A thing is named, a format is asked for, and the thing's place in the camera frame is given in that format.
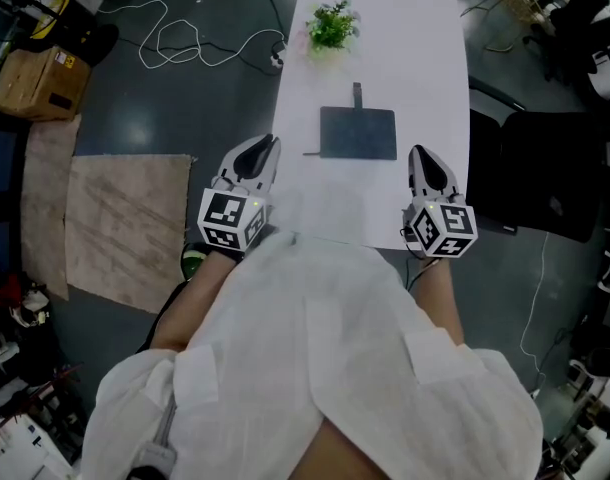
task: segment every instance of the rug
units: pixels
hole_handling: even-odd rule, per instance
[[[72,160],[65,226],[67,281],[158,313],[183,281],[186,155]]]
[[[71,122],[34,123],[27,139],[23,171],[23,270],[65,300],[69,300],[65,278],[65,205],[80,124],[80,115]]]

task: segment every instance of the potted plant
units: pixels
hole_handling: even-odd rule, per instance
[[[306,23],[313,52],[346,49],[351,39],[360,35],[360,15],[350,10],[350,5],[350,0],[341,0],[333,6],[322,4],[314,11],[315,19]]]

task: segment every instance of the skin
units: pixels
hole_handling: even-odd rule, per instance
[[[424,260],[421,266],[429,261]],[[235,266],[234,260],[218,252],[210,253],[161,318],[151,348],[185,350]],[[447,260],[438,262],[418,279],[416,302],[434,325],[447,330],[456,345],[463,343],[463,328]],[[387,476],[329,420],[324,419],[291,478],[371,480]]]

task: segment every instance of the green plant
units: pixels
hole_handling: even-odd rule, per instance
[[[314,49],[345,48],[348,37],[359,36],[355,23],[360,21],[357,12],[349,10],[350,1],[341,0],[334,6],[322,4],[314,11],[315,20],[307,22],[307,29]]]

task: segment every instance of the white box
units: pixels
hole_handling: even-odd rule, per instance
[[[206,188],[198,211],[198,229],[206,243],[246,251],[267,222],[260,197]]]
[[[459,258],[478,239],[471,206],[425,201],[412,229],[427,256]]]

